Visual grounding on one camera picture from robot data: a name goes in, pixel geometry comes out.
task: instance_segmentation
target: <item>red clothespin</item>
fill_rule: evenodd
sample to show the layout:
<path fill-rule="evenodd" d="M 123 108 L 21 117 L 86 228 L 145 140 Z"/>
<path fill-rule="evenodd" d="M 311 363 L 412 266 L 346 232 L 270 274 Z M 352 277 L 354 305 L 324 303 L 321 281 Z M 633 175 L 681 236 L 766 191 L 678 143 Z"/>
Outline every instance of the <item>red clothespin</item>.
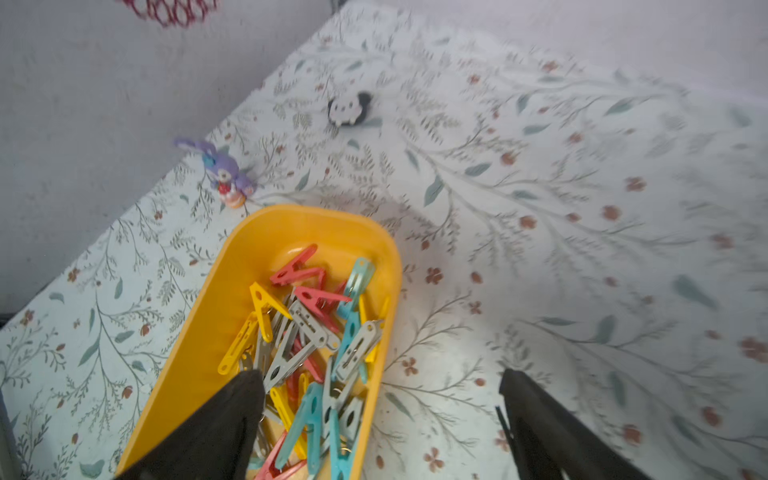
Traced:
<path fill-rule="evenodd" d="M 297 286 L 293 292 L 296 297 L 304 304 L 304 306 L 312 312 L 318 320 L 323 322 L 325 326 L 334 333 L 342 334 L 341 329 L 336 325 L 333 316 L 330 313 L 323 312 L 320 309 L 320 302 L 351 302 L 352 299 L 348 296 L 339 295 L 338 293 L 324 292 L 315 288 L 308 288 L 306 286 Z"/>
<path fill-rule="evenodd" d="M 283 442 L 286 441 L 286 435 L 288 435 L 288 432 L 283 432 L 280 436 L 280 440 L 277 441 L 272 452 L 266 457 L 264 465 L 261 466 L 259 473 L 253 477 L 253 480 L 287 480 L 306 465 L 306 460 L 302 460 L 282 472 L 275 467 L 275 458 L 277 457 L 278 452 L 280 452 L 280 447 L 283 446 Z"/>
<path fill-rule="evenodd" d="M 293 339 L 292 352 L 294 355 L 300 352 L 303 346 L 301 344 L 301 340 L 299 340 L 300 336 L 301 335 L 296 335 L 296 338 Z M 309 372 L 312 374 L 312 377 L 315 379 L 315 382 L 323 383 L 325 381 L 325 370 L 320 367 L 320 364 L 317 362 L 317 358 L 315 358 L 314 352 L 310 353 L 310 356 L 304 360 L 304 368 L 309 370 Z"/>
<path fill-rule="evenodd" d="M 336 288 L 336 294 L 341 295 L 342 293 L 344 293 L 345 287 L 346 287 L 346 280 L 341 282 L 341 284 Z M 320 307 L 320 311 L 330 316 L 331 312 L 335 310 L 338 305 L 339 305 L 338 300 L 326 301 L 323 304 L 323 306 Z"/>
<path fill-rule="evenodd" d="M 303 268 L 304 263 L 309 260 L 316 251 L 317 245 L 314 243 L 302 250 L 301 253 L 296 255 L 286 266 L 270 277 L 272 284 L 274 286 L 285 286 L 317 275 L 320 289 L 324 288 L 326 285 L 325 269 L 320 268 L 319 266 L 315 266 L 314 268 Z"/>
<path fill-rule="evenodd" d="M 299 370 L 291 373 L 286 379 L 286 387 L 288 390 L 288 404 L 293 411 L 299 408 Z"/>

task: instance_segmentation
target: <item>yellow tray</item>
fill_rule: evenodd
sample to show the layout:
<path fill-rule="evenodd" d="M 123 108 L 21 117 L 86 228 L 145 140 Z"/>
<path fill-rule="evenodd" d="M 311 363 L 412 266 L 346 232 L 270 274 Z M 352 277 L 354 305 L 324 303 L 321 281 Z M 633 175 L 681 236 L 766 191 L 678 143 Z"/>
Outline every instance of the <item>yellow tray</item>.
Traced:
<path fill-rule="evenodd" d="M 222 376 L 217 367 L 253 311 L 249 285 L 258 281 L 271 286 L 270 275 L 311 243 L 317 243 L 318 249 L 308 266 L 326 268 L 327 290 L 335 289 L 348 277 L 358 257 L 365 257 L 376 266 L 366 291 L 369 316 L 381 311 L 385 299 L 391 302 L 380 354 L 368 384 L 353 391 L 366 396 L 352 468 L 352 479 L 360 477 L 400 295 L 400 255 L 386 230 L 370 219 L 321 208 L 282 205 L 250 215 L 224 243 L 128 441 L 118 474 L 158 445 L 237 373 L 233 369 L 230 375 Z M 290 286 L 272 287 L 270 291 L 282 298 L 290 292 Z M 318 480 L 330 478 L 328 464 L 324 462 Z"/>

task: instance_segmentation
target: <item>purple toy figurine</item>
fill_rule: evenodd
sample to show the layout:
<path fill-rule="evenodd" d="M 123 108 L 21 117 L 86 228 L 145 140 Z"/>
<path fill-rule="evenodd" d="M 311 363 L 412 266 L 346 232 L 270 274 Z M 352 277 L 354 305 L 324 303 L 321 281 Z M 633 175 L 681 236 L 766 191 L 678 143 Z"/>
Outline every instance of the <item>purple toy figurine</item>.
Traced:
<path fill-rule="evenodd" d="M 203 165 L 212 175 L 210 185 L 219 190 L 221 201 L 228 207 L 242 207 L 246 197 L 253 194 L 253 184 L 245 174 L 240 174 L 237 162 L 227 153 L 226 147 L 217 151 L 210 142 L 194 141 L 188 138 L 177 138 L 174 144 L 186 151 L 203 156 Z"/>

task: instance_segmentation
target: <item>table surface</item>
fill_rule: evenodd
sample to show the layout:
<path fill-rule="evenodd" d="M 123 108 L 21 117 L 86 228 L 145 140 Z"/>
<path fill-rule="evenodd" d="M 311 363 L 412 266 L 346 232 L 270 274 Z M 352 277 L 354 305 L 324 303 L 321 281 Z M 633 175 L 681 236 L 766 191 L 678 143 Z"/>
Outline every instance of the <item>table surface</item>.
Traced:
<path fill-rule="evenodd" d="M 358 90 L 365 123 L 329 126 Z M 244 207 L 186 157 L 0 331 L 24 473 L 113 474 L 224 239 L 290 202 L 402 255 L 366 478 L 517 478 L 508 367 L 655 478 L 764 478 L 766 120 L 352 3 L 211 133 L 258 181 Z"/>

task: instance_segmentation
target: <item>yellow clothespin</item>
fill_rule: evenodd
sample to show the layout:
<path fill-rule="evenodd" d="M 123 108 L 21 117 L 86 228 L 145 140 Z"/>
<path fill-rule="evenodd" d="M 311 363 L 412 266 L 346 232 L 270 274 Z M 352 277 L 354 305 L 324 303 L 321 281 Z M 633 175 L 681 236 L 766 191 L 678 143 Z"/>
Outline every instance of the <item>yellow clothespin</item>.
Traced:
<path fill-rule="evenodd" d="M 290 408 L 288 403 L 288 388 L 285 384 L 272 387 L 270 397 L 272 397 L 272 403 L 275 404 L 277 415 L 280 416 L 280 420 L 283 422 L 283 427 L 285 427 L 286 431 L 290 430 L 290 426 L 296 418 L 296 413 Z M 299 460 L 306 460 L 306 433 L 301 434 L 293 451 L 299 456 Z"/>
<path fill-rule="evenodd" d="M 250 286 L 250 296 L 253 299 L 253 308 L 255 309 L 261 336 L 265 342 L 270 343 L 272 342 L 272 323 L 266 315 L 267 310 L 274 308 L 288 319 L 293 320 L 293 317 L 288 313 L 285 305 L 270 295 L 258 282 L 253 282 L 253 285 Z"/>
<path fill-rule="evenodd" d="M 304 394 L 310 387 L 310 383 L 314 381 L 315 380 L 312 378 L 309 372 L 301 372 L 301 375 L 299 375 L 299 402 L 301 402 L 301 399 L 304 398 Z"/>
<path fill-rule="evenodd" d="M 255 312 L 251 312 L 250 315 L 245 319 L 243 327 L 237 333 L 235 340 L 227 350 L 227 354 L 224 355 L 224 358 L 222 358 L 221 362 L 219 363 L 219 368 L 217 369 L 219 374 L 228 374 L 232 367 L 237 365 L 237 363 L 240 361 L 240 357 L 243 355 L 243 352 L 245 352 L 253 345 L 253 341 L 256 338 L 256 329 L 259 327 L 256 318 L 257 315 Z"/>
<path fill-rule="evenodd" d="M 367 304 L 367 302 L 365 300 L 365 296 L 361 295 L 360 296 L 360 301 L 359 301 L 360 325 L 362 325 L 362 324 L 364 324 L 365 322 L 368 321 L 368 313 L 366 312 L 366 304 Z M 386 314 L 388 312 L 389 312 L 389 297 L 387 296 L 384 299 L 384 306 L 382 307 L 382 312 L 381 312 L 380 318 L 381 319 L 385 319 L 386 318 Z M 373 368 L 373 363 L 376 361 L 376 354 L 377 354 L 378 351 L 379 351 L 379 346 L 376 345 L 371 350 L 371 353 L 369 353 L 368 356 L 366 357 L 366 363 L 368 364 L 367 367 L 369 369 Z"/>

